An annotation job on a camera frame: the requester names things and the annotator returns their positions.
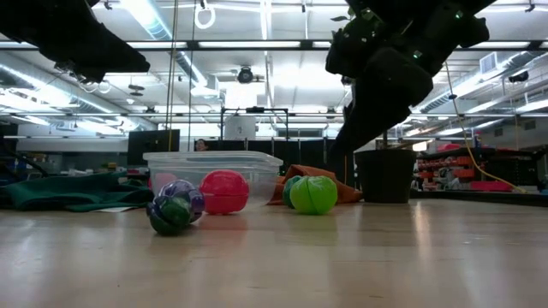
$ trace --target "black pot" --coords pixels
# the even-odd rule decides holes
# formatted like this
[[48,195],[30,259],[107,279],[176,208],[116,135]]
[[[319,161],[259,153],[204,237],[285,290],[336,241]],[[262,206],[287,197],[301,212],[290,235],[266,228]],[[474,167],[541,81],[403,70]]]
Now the black pot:
[[363,199],[370,203],[406,204],[417,155],[411,150],[355,153]]

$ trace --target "plastic ball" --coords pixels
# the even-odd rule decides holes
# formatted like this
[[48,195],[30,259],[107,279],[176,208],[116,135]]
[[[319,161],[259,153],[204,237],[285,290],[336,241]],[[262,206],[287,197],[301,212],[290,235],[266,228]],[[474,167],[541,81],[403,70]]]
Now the plastic ball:
[[282,200],[285,205],[287,205],[290,209],[294,209],[295,207],[291,203],[291,187],[298,182],[300,179],[302,179],[302,176],[296,175],[285,182],[285,185],[283,186],[283,193],[282,193]]
[[192,183],[185,180],[176,180],[168,183],[160,189],[158,196],[186,199],[190,203],[190,206],[194,212],[191,222],[198,220],[202,216],[202,212],[206,207],[204,195],[196,189]]
[[160,235],[171,236],[182,232],[194,213],[190,203],[184,198],[156,197],[147,207],[146,214],[152,228]]
[[249,198],[246,179],[233,170],[210,172],[202,180],[200,191],[204,194],[205,211],[211,215],[242,210]]
[[337,185],[326,176],[305,176],[293,185],[290,198],[299,213],[323,215],[337,202]]

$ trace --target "multicolored ball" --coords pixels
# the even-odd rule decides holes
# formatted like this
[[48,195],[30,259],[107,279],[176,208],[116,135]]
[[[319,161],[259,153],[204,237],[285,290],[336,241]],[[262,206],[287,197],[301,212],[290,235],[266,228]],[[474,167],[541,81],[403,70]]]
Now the multicolored ball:
[[156,197],[146,208],[152,228],[160,235],[178,235],[191,222],[194,213],[184,198]]
[[185,180],[176,180],[166,184],[160,189],[158,196],[178,197],[187,200],[194,213],[191,222],[197,221],[206,207],[204,195],[192,183]]

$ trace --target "black monitor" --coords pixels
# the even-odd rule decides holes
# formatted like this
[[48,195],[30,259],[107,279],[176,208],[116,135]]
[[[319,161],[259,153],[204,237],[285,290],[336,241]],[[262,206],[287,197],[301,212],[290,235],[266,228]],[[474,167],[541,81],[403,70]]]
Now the black monitor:
[[130,132],[128,138],[128,166],[146,166],[144,153],[179,151],[181,131],[178,129]]

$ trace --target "cable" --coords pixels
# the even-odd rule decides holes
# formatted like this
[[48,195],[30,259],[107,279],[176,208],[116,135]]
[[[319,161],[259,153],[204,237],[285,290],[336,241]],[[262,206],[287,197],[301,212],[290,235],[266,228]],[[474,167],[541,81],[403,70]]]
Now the cable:
[[487,177],[490,177],[492,178],[493,180],[496,180],[496,181],[501,181],[502,183],[506,184],[506,185],[510,185],[512,188],[514,188],[516,191],[520,192],[520,193],[527,193],[527,191],[521,187],[518,187],[504,179],[501,179],[499,178],[498,176],[495,176],[495,175],[492,175],[486,171],[484,171],[482,168],[480,168],[480,166],[478,165],[478,163],[476,163],[476,159],[474,158],[474,154],[472,153],[472,150],[470,149],[470,144],[468,143],[468,137],[466,136],[466,129],[464,128],[464,124],[462,124],[462,120],[461,120],[461,117],[459,116],[460,113],[459,113],[459,109],[456,107],[456,96],[455,94],[453,93],[453,84],[451,83],[451,78],[450,78],[450,74],[449,74],[449,64],[447,64],[447,62],[445,62],[445,68],[446,68],[446,71],[447,71],[447,81],[449,83],[449,89],[450,89],[450,92],[451,92],[451,100],[453,101],[453,106],[455,107],[455,112],[456,112],[456,118],[458,119],[459,121],[459,124],[461,125],[461,128],[462,128],[462,132],[464,133],[464,144],[466,145],[466,148],[468,150],[468,154],[470,155],[470,158],[472,159],[472,163],[474,164],[474,167],[480,172],[482,173],[483,175],[487,176]]

